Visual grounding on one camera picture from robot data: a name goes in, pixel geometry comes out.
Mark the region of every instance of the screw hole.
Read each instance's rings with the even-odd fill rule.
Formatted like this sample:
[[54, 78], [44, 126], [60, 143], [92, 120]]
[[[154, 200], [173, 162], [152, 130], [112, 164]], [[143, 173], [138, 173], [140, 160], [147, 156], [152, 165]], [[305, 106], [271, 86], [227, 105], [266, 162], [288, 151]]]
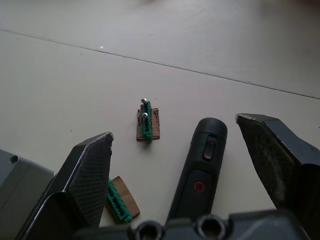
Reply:
[[222, 240], [226, 234], [225, 225], [219, 218], [213, 215], [200, 219], [199, 227], [200, 229], [198, 231], [200, 235], [208, 239]]
[[17, 161], [19, 160], [19, 157], [17, 155], [14, 155], [12, 157], [10, 157], [10, 164], [15, 164]]
[[157, 222], [144, 222], [136, 229], [137, 240], [160, 240], [162, 237], [163, 229]]

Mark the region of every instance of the green terminal block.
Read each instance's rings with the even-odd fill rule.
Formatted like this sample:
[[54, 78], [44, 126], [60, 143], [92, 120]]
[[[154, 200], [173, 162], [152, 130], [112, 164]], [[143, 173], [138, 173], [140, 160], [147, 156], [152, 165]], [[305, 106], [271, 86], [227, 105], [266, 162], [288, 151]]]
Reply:
[[153, 132], [152, 132], [152, 110], [151, 103], [145, 98], [141, 100], [141, 135], [145, 137], [146, 140], [152, 141]]
[[112, 213], [116, 221], [119, 223], [131, 222], [132, 215], [127, 209], [111, 179], [109, 179], [107, 197], [112, 205]]

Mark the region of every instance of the cardboard piece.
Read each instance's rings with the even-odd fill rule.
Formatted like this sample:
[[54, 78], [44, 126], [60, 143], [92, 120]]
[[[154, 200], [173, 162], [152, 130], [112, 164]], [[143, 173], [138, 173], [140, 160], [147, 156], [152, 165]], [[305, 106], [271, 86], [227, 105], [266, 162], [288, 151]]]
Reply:
[[126, 208], [131, 213], [132, 218], [136, 217], [140, 213], [140, 210], [129, 189], [127, 188], [125, 182], [121, 179], [121, 177], [117, 176], [115, 179], [112, 180], [112, 183], [116, 188], [117, 192], [119, 193], [120, 197], [122, 198]]
[[[159, 108], [152, 108], [151, 109], [152, 113], [152, 139], [159, 139], [160, 138], [160, 119], [159, 119]], [[136, 140], [137, 141], [144, 141], [146, 138], [141, 135], [141, 114], [140, 114], [140, 109], [138, 110], [137, 113], [137, 120], [138, 124], [136, 126]]]

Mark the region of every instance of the black rubber grip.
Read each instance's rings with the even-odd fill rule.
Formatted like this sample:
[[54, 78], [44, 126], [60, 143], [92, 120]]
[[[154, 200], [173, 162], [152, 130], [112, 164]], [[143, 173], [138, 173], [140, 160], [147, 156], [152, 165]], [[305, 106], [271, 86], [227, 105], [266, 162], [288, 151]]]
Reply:
[[198, 123], [167, 221], [175, 218], [195, 219], [211, 212], [227, 132], [227, 126], [215, 118], [204, 118]]

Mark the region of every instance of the white tile floor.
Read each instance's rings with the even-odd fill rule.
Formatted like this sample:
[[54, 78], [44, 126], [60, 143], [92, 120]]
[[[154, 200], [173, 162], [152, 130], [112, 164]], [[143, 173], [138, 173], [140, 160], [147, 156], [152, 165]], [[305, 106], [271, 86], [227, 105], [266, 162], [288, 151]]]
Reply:
[[0, 30], [320, 98], [317, 1], [1, 0]]
[[[320, 148], [320, 22], [297, 4], [0, 1], [0, 148], [57, 172], [74, 145], [111, 131], [110, 177], [140, 207], [135, 224], [164, 223], [193, 131], [214, 117], [228, 138], [212, 212], [272, 208], [235, 115], [280, 118]], [[135, 139], [142, 97], [160, 110], [148, 150]]]

